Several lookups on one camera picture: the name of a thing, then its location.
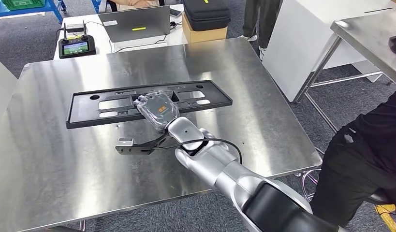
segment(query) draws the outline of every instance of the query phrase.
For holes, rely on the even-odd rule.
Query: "green crate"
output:
[[[42,7],[45,0],[1,0],[10,11]]]

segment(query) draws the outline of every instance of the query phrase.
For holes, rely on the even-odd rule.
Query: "laptop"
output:
[[[113,43],[169,34],[169,6],[111,12],[98,17]]]

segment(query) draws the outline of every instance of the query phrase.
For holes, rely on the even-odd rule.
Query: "floor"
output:
[[[65,0],[66,16],[94,14],[91,0]],[[232,20],[228,27],[228,38],[242,34],[243,0],[228,0]],[[0,61],[19,76],[27,63],[51,60],[56,46],[58,21],[52,13],[11,19],[0,19]],[[252,43],[257,51],[257,43]],[[351,65],[323,71],[319,80],[355,75],[359,72]],[[366,113],[396,90],[387,78],[376,83],[357,79],[330,86],[314,88],[311,96],[329,115],[338,127],[347,124],[358,114]],[[314,108],[305,100],[290,104],[315,146],[325,150],[333,133],[325,125]],[[300,179],[293,175],[279,178],[300,192]],[[77,228],[77,223],[70,224]],[[354,219],[346,227],[351,232],[388,232],[374,206],[364,203]],[[194,196],[179,201],[162,203],[129,212],[118,213],[87,221],[87,231],[246,231],[242,220],[228,200],[218,192]]]

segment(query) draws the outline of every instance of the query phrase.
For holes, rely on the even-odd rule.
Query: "sneaker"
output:
[[[265,52],[266,52],[266,48],[259,47],[259,59],[261,59],[261,61],[263,61]]]
[[[252,37],[246,37],[246,36],[244,36],[244,35],[241,35],[241,36],[239,36],[238,38],[245,38],[248,42],[253,42],[253,41],[256,41],[256,40],[258,39],[258,36],[257,36],[257,35],[254,35],[254,36],[252,36]]]

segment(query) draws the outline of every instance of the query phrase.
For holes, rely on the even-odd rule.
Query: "orange label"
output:
[[[162,113],[164,110],[166,110],[166,106],[163,106],[163,107],[159,108],[158,112]]]

